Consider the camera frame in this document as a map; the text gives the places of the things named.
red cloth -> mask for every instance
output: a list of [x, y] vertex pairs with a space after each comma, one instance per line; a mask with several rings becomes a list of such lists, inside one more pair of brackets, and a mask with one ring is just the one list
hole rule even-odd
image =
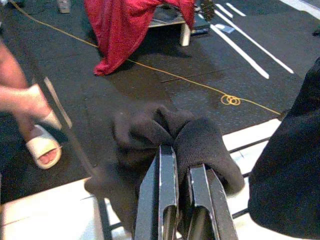
[[116, 70], [141, 44], [157, 5], [180, 8], [191, 28], [194, 0], [84, 0], [89, 21], [104, 57], [94, 74], [103, 76]]

white floor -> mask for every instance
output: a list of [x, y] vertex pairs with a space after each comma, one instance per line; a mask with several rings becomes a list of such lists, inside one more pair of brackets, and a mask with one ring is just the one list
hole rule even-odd
[[[279, 126], [277, 119], [223, 136], [228, 150], [270, 137]], [[233, 153], [231, 156], [243, 174], [253, 168], [267, 142]], [[248, 178], [245, 188], [228, 196], [232, 214], [247, 208]], [[2, 206], [3, 240], [103, 240], [102, 226], [96, 199], [84, 189], [85, 179], [27, 196]], [[107, 211], [110, 224], [119, 222], [110, 202]], [[249, 214], [234, 220], [240, 240], [286, 240], [291, 237], [259, 227]], [[114, 240], [130, 240], [131, 236], [119, 227], [112, 231]]]

black knit cloth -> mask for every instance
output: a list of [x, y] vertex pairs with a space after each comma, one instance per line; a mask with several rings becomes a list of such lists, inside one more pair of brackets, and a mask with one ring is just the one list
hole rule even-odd
[[[122, 111], [114, 117], [113, 135], [118, 161], [114, 176], [106, 175], [104, 168], [108, 165], [101, 166], [99, 173], [106, 181], [91, 178], [85, 188], [96, 196], [109, 198], [123, 226], [131, 232], [139, 187], [160, 144], [173, 146], [176, 153], [180, 200], [186, 194], [183, 183], [188, 168], [201, 163], [214, 169], [234, 192], [244, 186], [240, 169], [231, 159], [218, 126], [208, 119], [195, 119], [188, 111], [172, 111], [155, 103], [147, 104], [143, 111], [134, 114]], [[115, 188], [125, 188], [126, 194], [117, 194]], [[185, 235], [187, 229], [181, 229]]]
[[304, 239], [320, 239], [320, 58], [249, 177], [251, 218]]

yellow cord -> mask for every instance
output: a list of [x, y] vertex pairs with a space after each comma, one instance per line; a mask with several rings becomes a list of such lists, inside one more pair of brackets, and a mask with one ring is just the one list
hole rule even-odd
[[[83, 43], [85, 43], [85, 44], [88, 44], [88, 45], [90, 45], [90, 46], [92, 46], [92, 47], [98, 48], [97, 45], [95, 45], [95, 44], [93, 44], [93, 43], [91, 43], [91, 42], [88, 42], [88, 41], [83, 40], [83, 39], [81, 39], [81, 38], [79, 38], [79, 37], [76, 37], [76, 36], [74, 36], [74, 35], [72, 35], [72, 34], [70, 34], [70, 33], [68, 33], [68, 32], [65, 32], [65, 31], [63, 31], [63, 30], [61, 30], [61, 29], [59, 29], [59, 28], [57, 28], [57, 27], [55, 27], [55, 26], [52, 26], [52, 25], [50, 25], [50, 24], [48, 24], [48, 23], [46, 23], [46, 22], [39, 21], [39, 20], [35, 19], [34, 17], [32, 17], [32, 16], [30, 16], [28, 13], [26, 13], [24, 10], [22, 10], [22, 9], [15, 3], [14, 0], [9, 0], [9, 2], [12, 3], [12, 5], [13, 5], [19, 12], [21, 12], [23, 15], [25, 15], [27, 18], [31, 19], [32, 21], [35, 21], [35, 22], [38, 23], [38, 24], [42, 24], [42, 25], [47, 26], [47, 27], [49, 27], [49, 28], [51, 28], [51, 29], [54, 29], [54, 30], [56, 30], [56, 31], [58, 31], [58, 32], [60, 32], [60, 33], [63, 33], [63, 34], [65, 34], [65, 35], [68, 35], [69, 37], [74, 38], [74, 39], [76, 39], [76, 40], [78, 40], [78, 41], [81, 41], [81, 42], [83, 42]], [[220, 98], [220, 101], [221, 101], [221, 103], [224, 104], [224, 105], [238, 106], [238, 105], [241, 104], [241, 101], [244, 101], [244, 102], [248, 102], [248, 103], [251, 103], [251, 104], [253, 104], [253, 105], [256, 105], [256, 106], [258, 106], [258, 107], [260, 107], [260, 108], [263, 108], [263, 109], [265, 109], [265, 110], [268, 110], [268, 111], [270, 111], [270, 112], [272, 112], [272, 113], [274, 113], [274, 114], [281, 115], [279, 112], [277, 112], [277, 111], [275, 111], [275, 110], [272, 110], [272, 109], [270, 109], [270, 108], [268, 108], [268, 107], [266, 107], [266, 106], [263, 106], [263, 105], [261, 105], [261, 104], [259, 104], [259, 103], [256, 103], [256, 102], [254, 102], [254, 101], [251, 101], [251, 100], [248, 100], [248, 99], [245, 99], [245, 98], [239, 98], [239, 97], [237, 97], [237, 96], [229, 95], [229, 94], [227, 94], [227, 93], [225, 93], [225, 92], [223, 92], [223, 91], [221, 91], [221, 90], [219, 90], [219, 89], [216, 89], [216, 88], [214, 88], [214, 87], [211, 87], [211, 86], [208, 86], [208, 85], [205, 85], [205, 84], [198, 83], [198, 82], [196, 82], [196, 81], [189, 80], [189, 79], [187, 79], [187, 78], [185, 78], [185, 77], [183, 77], [183, 76], [175, 75], [175, 74], [173, 74], [173, 73], [170, 73], [170, 72], [167, 72], [167, 71], [164, 71], [164, 70], [155, 68], [155, 67], [151, 67], [151, 66], [148, 66], [148, 65], [142, 64], [142, 63], [140, 63], [140, 62], [136, 62], [136, 61], [130, 60], [130, 59], [127, 59], [127, 61], [132, 62], [132, 63], [137, 64], [137, 65], [140, 65], [140, 66], [142, 66], [142, 67], [145, 67], [145, 68], [154, 70], [154, 71], [158, 71], [158, 72], [161, 72], [161, 73], [164, 73], [164, 74], [173, 76], [173, 77], [178, 78], [178, 79], [182, 79], [182, 80], [184, 80], [184, 81], [186, 81], [186, 82], [189, 82], [189, 83], [191, 83], [191, 84], [195, 84], [195, 85], [198, 85], [198, 86], [201, 86], [201, 87], [204, 87], [204, 88], [207, 88], [207, 89], [216, 91], [216, 92], [222, 94], [222, 97]]]

wooden leg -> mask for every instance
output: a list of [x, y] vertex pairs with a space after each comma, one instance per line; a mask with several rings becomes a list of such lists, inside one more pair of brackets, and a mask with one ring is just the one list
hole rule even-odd
[[180, 45], [182, 47], [189, 46], [191, 31], [186, 23], [181, 26]]

